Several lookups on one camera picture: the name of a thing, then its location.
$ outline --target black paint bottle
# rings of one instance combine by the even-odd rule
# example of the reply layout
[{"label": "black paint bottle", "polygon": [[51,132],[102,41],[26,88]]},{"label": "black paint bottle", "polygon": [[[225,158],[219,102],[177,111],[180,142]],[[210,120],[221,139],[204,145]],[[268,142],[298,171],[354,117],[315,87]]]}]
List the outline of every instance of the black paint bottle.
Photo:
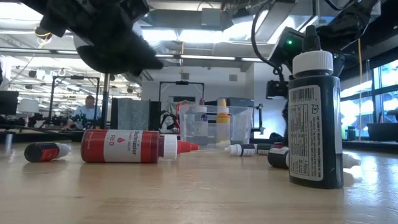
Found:
[{"label": "black paint bottle", "polygon": [[303,53],[293,59],[289,82],[290,181],[320,189],[343,186],[340,79],[333,56],[322,51],[315,26],[308,26]]}]

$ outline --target wooden table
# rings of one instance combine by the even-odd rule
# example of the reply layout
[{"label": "wooden table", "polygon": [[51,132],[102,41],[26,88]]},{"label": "wooden table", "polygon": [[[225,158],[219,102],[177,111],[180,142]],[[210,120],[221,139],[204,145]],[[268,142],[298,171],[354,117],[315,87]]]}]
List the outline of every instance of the wooden table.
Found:
[{"label": "wooden table", "polygon": [[265,156],[182,154],[158,164],[85,164],[79,145],[65,160],[28,163],[27,144],[0,156],[0,223],[398,223],[398,160],[357,152],[345,187],[289,182]]}]

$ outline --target yellow bottle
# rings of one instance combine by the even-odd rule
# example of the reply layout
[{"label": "yellow bottle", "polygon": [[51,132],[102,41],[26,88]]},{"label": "yellow bottle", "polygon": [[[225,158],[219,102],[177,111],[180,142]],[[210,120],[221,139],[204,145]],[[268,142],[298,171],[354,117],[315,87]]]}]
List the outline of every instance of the yellow bottle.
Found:
[{"label": "yellow bottle", "polygon": [[231,144],[229,137],[231,118],[229,109],[226,107],[226,100],[222,99],[217,107],[217,147],[225,148]]}]

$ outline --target barcode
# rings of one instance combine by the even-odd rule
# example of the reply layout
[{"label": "barcode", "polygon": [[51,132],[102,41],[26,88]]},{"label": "barcode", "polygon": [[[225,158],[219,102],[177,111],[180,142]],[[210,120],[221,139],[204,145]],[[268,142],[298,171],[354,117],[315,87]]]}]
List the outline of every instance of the barcode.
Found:
[{"label": "barcode", "polygon": [[290,101],[307,101],[313,99],[313,88],[302,88],[290,92]]}]

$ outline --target clear plastic container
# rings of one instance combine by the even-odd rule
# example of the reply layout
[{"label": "clear plastic container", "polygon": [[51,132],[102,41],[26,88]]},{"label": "clear plastic container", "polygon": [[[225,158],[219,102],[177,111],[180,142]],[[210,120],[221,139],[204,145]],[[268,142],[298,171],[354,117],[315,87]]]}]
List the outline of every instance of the clear plastic container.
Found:
[{"label": "clear plastic container", "polygon": [[[229,106],[230,123],[228,125],[217,124],[217,115],[220,113],[218,111],[223,110],[219,106],[181,105],[179,117],[181,141],[199,144],[200,149],[224,149],[230,144],[249,143],[253,109]],[[226,126],[229,126],[227,133],[229,141],[217,142],[221,139],[217,137],[220,129]]]}]

